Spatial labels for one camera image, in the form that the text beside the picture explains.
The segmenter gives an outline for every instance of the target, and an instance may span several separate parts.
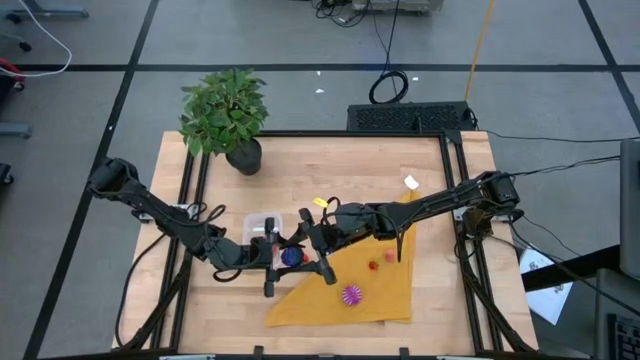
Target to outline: blue ball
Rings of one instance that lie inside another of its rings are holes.
[[[289,267],[298,266],[304,260],[304,252],[300,248],[287,248],[280,255],[280,259]]]

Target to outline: small white object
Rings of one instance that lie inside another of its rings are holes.
[[[411,175],[404,178],[404,184],[407,185],[407,187],[411,190],[415,190],[418,188],[418,186],[420,186],[416,179],[414,179]]]
[[[520,274],[552,265],[553,262],[536,250],[527,249],[520,258]],[[564,303],[567,301],[573,283],[531,291],[527,293],[529,308],[554,326],[558,323]]]

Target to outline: chair wheel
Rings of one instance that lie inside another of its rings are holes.
[[[12,23],[18,25],[22,22],[22,19],[20,18],[20,16],[16,15],[16,14],[7,14],[7,16],[5,16],[5,19],[11,21]]]
[[[31,45],[27,44],[26,42],[21,42],[20,44],[18,44],[18,46],[20,46],[20,49],[22,49],[22,51],[24,52],[31,51]]]

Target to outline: clear plastic container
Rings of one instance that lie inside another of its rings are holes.
[[[267,218],[272,217],[274,219],[273,231],[282,231],[282,215],[280,213],[254,213],[249,214],[244,218],[244,224],[242,226],[242,244],[249,245],[251,239],[254,237],[264,236],[264,221]],[[273,268],[278,269],[284,267],[282,260],[280,259],[280,251],[277,247],[273,248]]]

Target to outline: wooden table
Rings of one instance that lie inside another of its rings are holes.
[[[242,239],[245,216],[280,212],[285,237],[299,222],[298,209],[308,207],[316,219],[320,208],[314,197],[338,196],[343,202],[392,201],[407,191],[403,179],[412,175],[421,194],[446,188],[441,152],[431,138],[260,138],[260,172],[245,177],[223,156],[209,163],[204,201],[213,208],[226,204],[215,221],[228,228],[227,237]],[[469,176],[495,169],[486,133],[463,133]],[[455,176],[457,163],[450,145]],[[175,203],[186,150],[176,132],[164,134],[151,191]],[[196,159],[194,169],[199,168]],[[194,171],[189,199],[193,200],[198,171]],[[180,342],[181,353],[251,353],[263,345],[267,354],[393,355],[409,347],[412,355],[473,354],[469,319],[460,268],[453,254],[451,215],[417,224],[411,324],[375,322],[343,326],[284,326],[265,328],[269,308],[286,295],[305,274],[291,274],[276,283],[276,296],[263,297],[263,271],[245,271],[222,284],[212,279],[209,263],[194,261]],[[494,224],[497,237],[511,241],[508,226]],[[142,225],[136,256],[158,236],[155,225]],[[151,251],[131,279],[122,319],[123,339],[130,339],[158,300],[168,241]],[[522,338],[537,341],[512,248],[485,241],[495,303]],[[485,348],[491,348],[484,308],[478,302]],[[162,345],[168,344],[173,309],[167,313]]]

